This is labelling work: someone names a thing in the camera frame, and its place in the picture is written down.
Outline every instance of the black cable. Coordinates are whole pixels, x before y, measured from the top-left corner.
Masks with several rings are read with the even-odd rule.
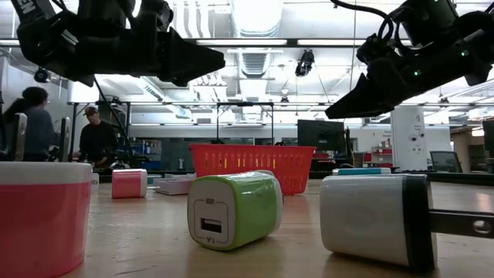
[[[400,12],[401,10],[404,10],[404,9],[407,9],[407,10],[410,10],[410,12],[413,12],[413,9],[410,8],[410,7],[406,7],[406,6],[401,6],[401,7],[398,7],[397,9],[395,9],[393,12],[390,12],[388,15],[386,15],[386,18],[385,20],[383,20],[383,22],[381,23],[381,26],[379,27],[379,32],[377,33],[377,37],[379,39],[382,38],[382,35],[383,35],[383,32],[384,32],[384,28],[386,27],[386,24],[387,24],[387,21],[388,20],[391,20],[391,17],[394,16],[396,13]],[[390,33],[386,34],[386,36],[384,37],[385,40],[389,40],[391,39],[391,36],[387,37],[387,35],[390,35]]]
[[[94,83],[96,84],[98,91],[100,91],[101,98],[103,99],[105,104],[108,106],[108,108],[110,108],[112,115],[117,120],[118,129],[123,134],[123,138],[125,139],[125,146],[126,146],[125,148],[126,148],[127,155],[129,156],[129,159],[131,159],[133,157],[132,147],[130,147],[130,140],[129,140],[129,137],[127,136],[127,133],[125,132],[124,126],[122,125],[122,122],[120,122],[120,119],[118,118],[115,110],[111,107],[110,101],[108,101],[107,98],[105,97],[105,95],[103,94],[103,91],[101,90],[100,84],[98,83],[98,80],[96,79],[96,77],[94,78]]]
[[[403,43],[401,43],[400,22],[396,24],[396,29],[394,30],[394,43],[396,44],[396,47],[400,50],[402,56],[413,55],[419,51],[417,49],[410,49],[407,46],[404,46]]]
[[[384,38],[390,39],[391,36],[393,35],[393,29],[394,29],[393,21],[391,20],[391,18],[388,17],[388,15],[385,12],[378,10],[376,8],[348,4],[348,3],[342,2],[340,0],[331,0],[331,2],[335,5],[339,5],[343,8],[348,8],[350,10],[360,11],[360,12],[370,12],[370,13],[373,13],[375,15],[379,15],[380,17],[382,17],[384,19],[384,22],[387,23],[387,34]]]
[[[63,2],[63,0],[52,0],[52,2],[55,5],[57,5],[59,8],[61,8],[63,11],[66,11],[67,10],[67,7],[65,6],[65,3]]]
[[[494,2],[492,2],[491,5],[489,5],[489,7],[486,9],[486,12],[490,13],[493,8],[494,8]]]
[[[67,10],[67,6],[65,5],[65,2],[63,0],[60,0],[60,4],[62,4],[63,8]]]

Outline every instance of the woman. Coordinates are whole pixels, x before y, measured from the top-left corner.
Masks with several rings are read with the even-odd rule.
[[[28,117],[25,130],[24,160],[45,161],[49,156],[49,147],[59,143],[59,134],[53,129],[52,117],[45,110],[48,93],[40,87],[29,87],[3,114],[8,134],[12,134],[14,116],[24,113]]]

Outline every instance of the wooden table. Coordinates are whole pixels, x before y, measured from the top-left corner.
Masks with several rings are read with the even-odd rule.
[[[187,227],[187,196],[147,193],[112,200],[110,186],[93,190],[86,261],[65,277],[365,278],[413,277],[382,263],[332,255],[320,236],[319,181],[285,197],[283,223],[271,236],[220,253],[198,246]],[[435,207],[492,212],[494,190],[434,184]],[[428,277],[494,277],[494,242],[438,235],[438,270]]]

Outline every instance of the usb port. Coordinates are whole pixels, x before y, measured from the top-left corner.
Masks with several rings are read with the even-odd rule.
[[[211,219],[201,219],[201,229],[209,232],[222,233],[222,222]]]

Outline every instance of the red basket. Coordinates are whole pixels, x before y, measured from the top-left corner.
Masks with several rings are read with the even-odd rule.
[[[190,144],[198,177],[270,170],[284,195],[306,190],[314,147]]]

